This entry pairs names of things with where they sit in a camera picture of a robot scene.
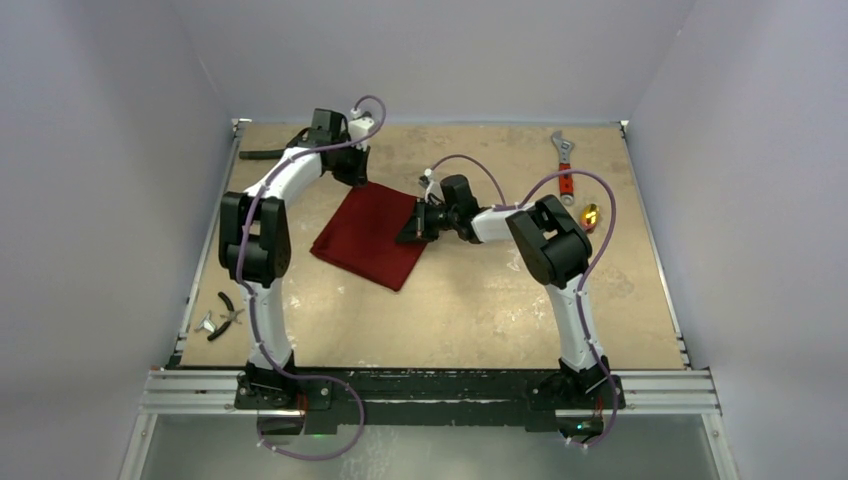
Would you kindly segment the dark red cloth napkin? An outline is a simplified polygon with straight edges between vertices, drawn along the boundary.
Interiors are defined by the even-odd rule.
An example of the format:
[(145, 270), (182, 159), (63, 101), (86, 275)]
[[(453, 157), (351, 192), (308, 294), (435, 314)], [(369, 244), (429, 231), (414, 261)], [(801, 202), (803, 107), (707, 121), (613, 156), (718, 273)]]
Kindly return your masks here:
[(416, 198), (370, 182), (354, 187), (314, 240), (319, 260), (394, 292), (402, 289), (423, 254), (424, 243), (399, 243)]

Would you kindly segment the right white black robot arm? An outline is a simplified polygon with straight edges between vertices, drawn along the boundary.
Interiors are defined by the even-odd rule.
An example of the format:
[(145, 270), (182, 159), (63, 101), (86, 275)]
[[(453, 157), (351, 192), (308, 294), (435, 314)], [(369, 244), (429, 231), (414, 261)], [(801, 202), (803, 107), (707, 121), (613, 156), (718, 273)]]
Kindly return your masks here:
[(428, 169), (419, 178), (424, 195), (395, 240), (430, 243), (454, 231), (471, 244), (511, 241), (531, 277), (542, 285), (553, 308), (560, 343), (561, 392), (576, 407), (596, 399), (605, 379), (603, 350), (592, 340), (594, 323), (579, 287), (586, 279), (593, 247), (560, 200), (547, 195), (531, 205), (482, 207), (460, 174), (436, 181)]

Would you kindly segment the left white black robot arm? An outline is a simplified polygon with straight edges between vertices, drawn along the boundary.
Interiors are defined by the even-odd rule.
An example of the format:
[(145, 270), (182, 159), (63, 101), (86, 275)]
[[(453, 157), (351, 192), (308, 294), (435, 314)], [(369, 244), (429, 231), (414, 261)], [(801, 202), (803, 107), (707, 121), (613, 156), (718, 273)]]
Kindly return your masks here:
[(381, 127), (381, 121), (358, 108), (349, 115), (318, 109), (311, 125), (264, 176), (221, 199), (218, 260), (246, 305), (252, 342), (247, 369), (269, 372), (259, 395), (272, 408), (287, 408), (298, 395), (282, 301), (292, 255), (287, 209), (325, 174), (351, 187), (365, 185), (368, 142)]

